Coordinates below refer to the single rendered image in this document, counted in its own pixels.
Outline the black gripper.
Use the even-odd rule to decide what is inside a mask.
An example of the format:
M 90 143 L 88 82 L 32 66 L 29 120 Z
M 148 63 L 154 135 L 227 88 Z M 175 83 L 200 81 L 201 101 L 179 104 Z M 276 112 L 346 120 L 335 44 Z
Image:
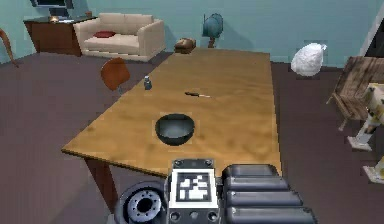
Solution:
M 116 203 L 114 221 L 116 224 L 165 224 L 163 184 L 143 181 L 126 189 Z

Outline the dark grey bowl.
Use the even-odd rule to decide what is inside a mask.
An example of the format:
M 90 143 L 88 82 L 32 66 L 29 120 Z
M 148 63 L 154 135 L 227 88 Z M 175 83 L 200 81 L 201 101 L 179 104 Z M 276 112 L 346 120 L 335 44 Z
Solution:
M 166 145 L 180 146 L 194 134 L 195 122 L 185 114 L 167 114 L 155 123 L 157 137 Z

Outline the wooden dining table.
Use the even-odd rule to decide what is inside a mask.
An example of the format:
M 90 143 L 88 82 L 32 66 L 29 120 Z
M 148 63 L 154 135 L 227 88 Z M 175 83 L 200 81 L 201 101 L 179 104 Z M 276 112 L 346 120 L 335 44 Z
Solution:
M 173 160 L 211 158 L 230 164 L 281 165 L 270 57 L 266 53 L 196 48 L 173 54 L 63 147 L 83 158 L 105 201 L 116 201 L 111 165 L 165 177 Z M 187 96 L 197 92 L 211 98 Z M 162 143 L 156 121 L 182 113 L 195 122 L 179 147 Z

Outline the brown round chair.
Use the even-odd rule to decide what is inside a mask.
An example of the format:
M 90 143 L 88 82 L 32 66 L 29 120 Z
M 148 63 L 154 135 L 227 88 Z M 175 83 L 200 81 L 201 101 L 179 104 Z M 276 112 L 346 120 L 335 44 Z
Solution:
M 125 61 L 118 57 L 108 60 L 102 66 L 100 76 L 109 90 L 120 92 L 121 85 L 130 79 L 130 72 Z

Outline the beige sofa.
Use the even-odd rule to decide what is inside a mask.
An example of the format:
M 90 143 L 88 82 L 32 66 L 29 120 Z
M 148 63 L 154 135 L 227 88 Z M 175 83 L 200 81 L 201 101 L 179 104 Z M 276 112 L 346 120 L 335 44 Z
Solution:
M 96 19 L 74 25 L 83 55 L 148 62 L 166 48 L 164 21 L 152 15 L 100 13 Z M 113 31 L 96 38 L 98 31 Z

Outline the dark brown sideboard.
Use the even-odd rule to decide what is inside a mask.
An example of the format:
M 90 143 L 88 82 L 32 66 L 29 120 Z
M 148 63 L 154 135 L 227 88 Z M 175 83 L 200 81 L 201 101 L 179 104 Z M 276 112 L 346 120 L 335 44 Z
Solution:
M 71 18 L 69 23 L 51 22 L 49 17 L 24 20 L 24 25 L 37 53 L 82 55 L 74 25 L 92 17 L 79 16 Z

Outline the teal house plant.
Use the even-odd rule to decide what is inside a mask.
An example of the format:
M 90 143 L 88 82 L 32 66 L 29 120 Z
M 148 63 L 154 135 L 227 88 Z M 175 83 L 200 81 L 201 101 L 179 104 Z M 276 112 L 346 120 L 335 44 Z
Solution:
M 220 37 L 223 32 L 223 17 L 214 13 L 210 15 L 208 18 L 204 19 L 202 36 L 208 37 L 208 47 L 213 48 L 215 44 L 215 40 Z

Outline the black television set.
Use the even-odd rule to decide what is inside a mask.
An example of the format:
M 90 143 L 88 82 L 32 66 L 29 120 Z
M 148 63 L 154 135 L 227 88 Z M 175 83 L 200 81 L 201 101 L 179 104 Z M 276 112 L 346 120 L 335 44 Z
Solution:
M 68 9 L 73 9 L 72 0 L 30 0 L 33 7 L 48 8 L 51 16 L 68 17 Z

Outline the white garbage bag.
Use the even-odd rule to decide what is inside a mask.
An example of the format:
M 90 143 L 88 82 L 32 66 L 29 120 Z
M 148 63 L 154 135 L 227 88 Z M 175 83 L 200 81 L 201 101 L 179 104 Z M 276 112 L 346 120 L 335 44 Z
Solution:
M 307 44 L 295 53 L 291 61 L 291 69 L 305 77 L 316 75 L 321 70 L 326 49 L 325 44 Z

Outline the white spotted statue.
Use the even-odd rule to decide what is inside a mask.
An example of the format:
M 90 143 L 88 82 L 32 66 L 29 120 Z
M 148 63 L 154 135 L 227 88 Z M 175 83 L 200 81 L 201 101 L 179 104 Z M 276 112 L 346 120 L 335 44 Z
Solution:
M 368 144 L 375 130 L 384 126 L 384 84 L 370 83 L 364 93 L 367 100 L 367 119 L 358 134 L 348 137 L 353 149 L 371 151 Z M 363 170 L 373 183 L 384 184 L 384 156 L 375 166 L 364 166 Z

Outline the brown wooden chair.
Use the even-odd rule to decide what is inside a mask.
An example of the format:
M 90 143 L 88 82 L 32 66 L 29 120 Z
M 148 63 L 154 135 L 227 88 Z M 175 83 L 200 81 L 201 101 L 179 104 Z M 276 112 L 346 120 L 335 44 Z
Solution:
M 344 117 L 340 131 L 349 120 L 367 118 L 364 92 L 370 83 L 384 84 L 384 58 L 351 56 L 327 101 L 329 104 L 334 100 Z

